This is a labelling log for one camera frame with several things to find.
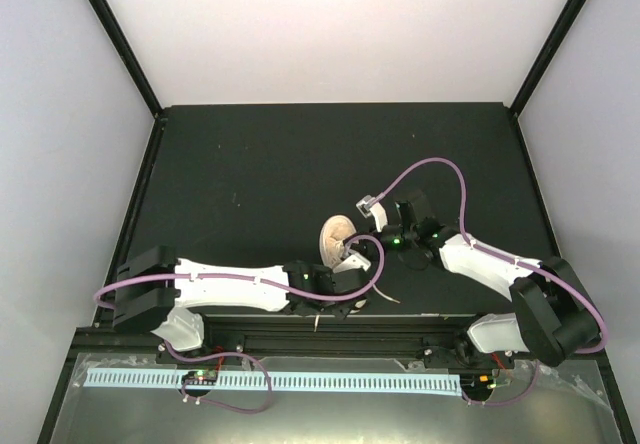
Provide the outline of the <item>white shoelace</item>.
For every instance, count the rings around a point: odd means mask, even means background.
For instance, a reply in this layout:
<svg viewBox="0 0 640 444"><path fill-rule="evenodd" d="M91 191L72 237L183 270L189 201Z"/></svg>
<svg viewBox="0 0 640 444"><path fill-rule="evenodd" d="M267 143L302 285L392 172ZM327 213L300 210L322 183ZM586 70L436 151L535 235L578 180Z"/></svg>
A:
<svg viewBox="0 0 640 444"><path fill-rule="evenodd" d="M354 308L352 309L352 312L357 312L359 311L363 306L363 302L366 300L366 295L370 292L370 291L375 291L379 296L381 296L382 298L386 299L387 301L399 304L400 301L392 298L391 296L383 293L378 287L377 287L377 282L379 280L379 278L382 275L382 272L384 270L384 265L385 265L385 251L384 248L382 246L382 244L380 243L380 241L378 239L376 239L374 236L370 236L370 235L354 235L352 237L350 237L349 239L347 239L344 242L344 253L349 255L348 258L345 258L343 260L343 264L347 263L351 258L358 258L363 260L363 257L356 251L351 251L351 247L353 245L355 245L356 243L359 243L360 241L368 241L371 242L375 245L375 247L378 250L378 264L377 264L377 268L375 270L375 273L373 274L373 276L371 277L371 279L369 280L369 282L362 287L361 289L359 289L358 291L355 291L352 295L349 296L349 299L354 299L353 302L353 306Z"/></svg>

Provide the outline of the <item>beige sneaker shoe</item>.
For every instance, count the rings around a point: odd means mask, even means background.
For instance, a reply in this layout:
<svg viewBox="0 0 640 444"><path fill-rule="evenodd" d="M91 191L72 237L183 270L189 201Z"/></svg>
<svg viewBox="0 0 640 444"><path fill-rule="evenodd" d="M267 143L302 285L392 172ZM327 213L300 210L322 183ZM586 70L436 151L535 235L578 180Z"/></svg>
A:
<svg viewBox="0 0 640 444"><path fill-rule="evenodd" d="M322 263L333 271L333 267L348 255L344 253L344 241L356 234L353 222L344 215L330 217L319 235L319 250Z"/></svg>

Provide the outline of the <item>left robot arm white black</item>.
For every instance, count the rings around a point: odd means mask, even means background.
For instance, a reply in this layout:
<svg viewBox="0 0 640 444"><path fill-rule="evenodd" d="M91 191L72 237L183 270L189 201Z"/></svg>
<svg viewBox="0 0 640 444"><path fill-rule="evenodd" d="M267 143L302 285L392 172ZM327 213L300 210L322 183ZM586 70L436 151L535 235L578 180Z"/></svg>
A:
<svg viewBox="0 0 640 444"><path fill-rule="evenodd" d="M294 261L263 268L224 267L180 258L157 246L124 263L119 281L154 276L115 291L113 327L152 333L193 363L207 361L215 340L205 331L211 308L247 308L301 317L345 317L364 305L371 262L358 253L329 266Z"/></svg>

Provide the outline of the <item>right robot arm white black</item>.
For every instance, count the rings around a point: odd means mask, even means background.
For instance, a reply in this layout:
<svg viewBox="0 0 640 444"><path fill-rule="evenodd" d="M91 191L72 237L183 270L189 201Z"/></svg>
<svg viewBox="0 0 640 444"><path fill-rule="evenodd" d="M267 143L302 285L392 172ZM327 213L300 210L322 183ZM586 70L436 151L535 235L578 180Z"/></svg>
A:
<svg viewBox="0 0 640 444"><path fill-rule="evenodd" d="M387 251L415 251L439 269L469 278L512 305L507 314L478 318L454 343L457 360L476 367L494 352L525 352L555 367L603 338L599 314L577 274L564 259L543 261L489 246L440 223L422 192L396 200L391 224L376 197L356 204L374 222L373 236Z"/></svg>

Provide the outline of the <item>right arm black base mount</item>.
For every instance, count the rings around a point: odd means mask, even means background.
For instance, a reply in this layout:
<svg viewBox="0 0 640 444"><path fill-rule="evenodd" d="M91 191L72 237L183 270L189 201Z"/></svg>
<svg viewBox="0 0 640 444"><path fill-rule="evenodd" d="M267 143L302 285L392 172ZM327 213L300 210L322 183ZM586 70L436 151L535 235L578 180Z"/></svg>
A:
<svg viewBox="0 0 640 444"><path fill-rule="evenodd" d="M507 369L515 367L514 360L509 357L480 353L474 348L449 348L443 346L427 346L422 350L422 358L433 367L449 369Z"/></svg>

